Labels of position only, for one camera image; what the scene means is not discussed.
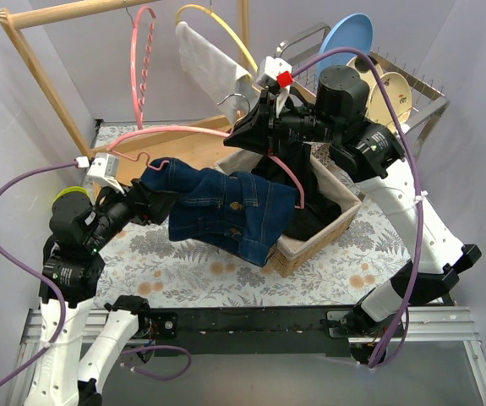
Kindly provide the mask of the pink hanger front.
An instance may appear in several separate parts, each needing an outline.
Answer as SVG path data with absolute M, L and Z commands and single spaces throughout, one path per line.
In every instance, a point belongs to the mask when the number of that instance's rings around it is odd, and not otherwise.
M 132 162 L 137 162 L 139 160 L 139 157 L 141 155 L 146 156 L 146 165 L 150 168 L 152 166 L 150 165 L 150 156 L 145 153 L 145 152 L 140 152 L 140 154 L 136 157 L 130 157 L 124 155 L 122 152 L 117 151 L 116 147 L 123 143 L 126 140 L 135 138 L 135 137 L 140 137 L 140 136 L 145 136 L 145 135 L 151 135 L 151 134 L 157 134 L 157 133 L 182 133 L 181 138 L 187 136 L 188 134 L 209 134 L 209 135 L 214 135 L 218 136 L 224 139 L 231 139 L 234 135 L 241 135 L 243 131 L 243 126 L 249 126 L 251 123 L 257 120 L 258 116 L 260 113 L 260 104 L 257 103 L 255 107 L 250 109 L 248 113 L 243 117 L 239 118 L 234 125 L 231 128 L 230 133 L 225 133 L 221 132 L 220 130 L 217 129 L 209 129 L 209 128 L 204 128 L 204 127 L 196 127 L 196 126 L 184 126 L 184 125 L 163 125 L 163 126 L 155 126 L 155 127 L 149 127 L 145 129 L 139 129 L 134 132 L 130 132 L 127 134 L 124 134 L 117 138 L 115 141 L 113 141 L 110 145 L 106 146 L 104 148 L 104 151 L 107 153 L 113 153 L 115 155 L 119 155 L 125 159 L 128 159 Z M 289 178 L 294 182 L 298 193 L 299 193 L 299 204 L 295 205 L 296 209 L 302 210 L 304 208 L 304 189 L 301 183 L 299 182 L 297 176 L 292 172 L 292 170 L 278 157 L 273 154 L 273 150 L 268 147 L 269 143 L 268 141 L 265 142 L 265 150 L 264 152 L 261 152 L 261 155 L 269 157 L 273 162 L 275 162 L 288 176 Z

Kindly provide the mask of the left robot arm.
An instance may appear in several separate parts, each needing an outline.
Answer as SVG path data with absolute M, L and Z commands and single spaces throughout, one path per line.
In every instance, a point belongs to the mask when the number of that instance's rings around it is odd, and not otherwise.
M 131 187 L 101 189 L 95 203 L 79 187 L 61 192 L 52 204 L 51 237 L 44 246 L 40 287 L 41 343 L 27 405 L 99 405 L 106 378 L 126 343 L 149 343 L 166 333 L 147 299 L 123 295 L 107 304 L 107 319 L 86 354 L 85 327 L 105 267 L 101 250 L 129 223 L 160 224 L 177 202 L 171 191 Z

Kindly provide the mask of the white skirt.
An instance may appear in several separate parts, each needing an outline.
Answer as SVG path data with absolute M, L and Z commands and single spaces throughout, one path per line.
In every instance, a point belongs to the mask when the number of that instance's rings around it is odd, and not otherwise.
M 206 40 L 186 22 L 176 25 L 183 71 L 217 104 L 229 123 L 258 101 L 252 74 Z

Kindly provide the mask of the blue denim skirt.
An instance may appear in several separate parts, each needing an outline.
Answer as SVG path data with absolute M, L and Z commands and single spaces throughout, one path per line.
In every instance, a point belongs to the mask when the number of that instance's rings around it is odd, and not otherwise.
M 168 236 L 195 239 L 264 266 L 287 228 L 299 193 L 249 172 L 197 170 L 176 158 L 159 158 L 140 177 L 145 187 L 178 194 Z

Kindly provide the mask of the yellow hanger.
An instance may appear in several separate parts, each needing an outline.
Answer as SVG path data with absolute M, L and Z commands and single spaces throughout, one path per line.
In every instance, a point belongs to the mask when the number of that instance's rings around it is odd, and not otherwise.
M 258 65 L 255 62 L 253 56 L 251 55 L 246 45 L 241 40 L 241 38 L 231 28 L 231 26 L 225 20 L 223 20 L 218 14 L 216 14 L 211 8 L 206 8 L 204 6 L 193 4 L 193 3 L 185 4 L 176 12 L 175 25 L 179 24 L 182 21 L 182 13 L 187 9 L 196 9 L 202 13 L 208 14 L 234 40 L 234 42 L 238 46 L 239 51 L 243 54 L 243 58 L 249 63 L 250 68 L 255 73 L 258 72 Z

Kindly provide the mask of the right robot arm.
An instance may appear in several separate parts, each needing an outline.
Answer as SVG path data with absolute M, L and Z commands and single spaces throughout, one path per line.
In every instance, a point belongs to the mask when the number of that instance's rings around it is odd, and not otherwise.
M 326 143 L 331 160 L 380 207 L 411 256 L 337 326 L 370 337 L 408 305 L 425 305 L 448 294 L 481 251 L 455 237 L 423 196 L 413 157 L 401 146 L 400 135 L 366 117 L 368 84 L 355 69 L 333 65 L 321 72 L 313 103 L 278 109 L 279 90 L 275 83 L 261 91 L 224 144 L 273 155 L 289 141 Z

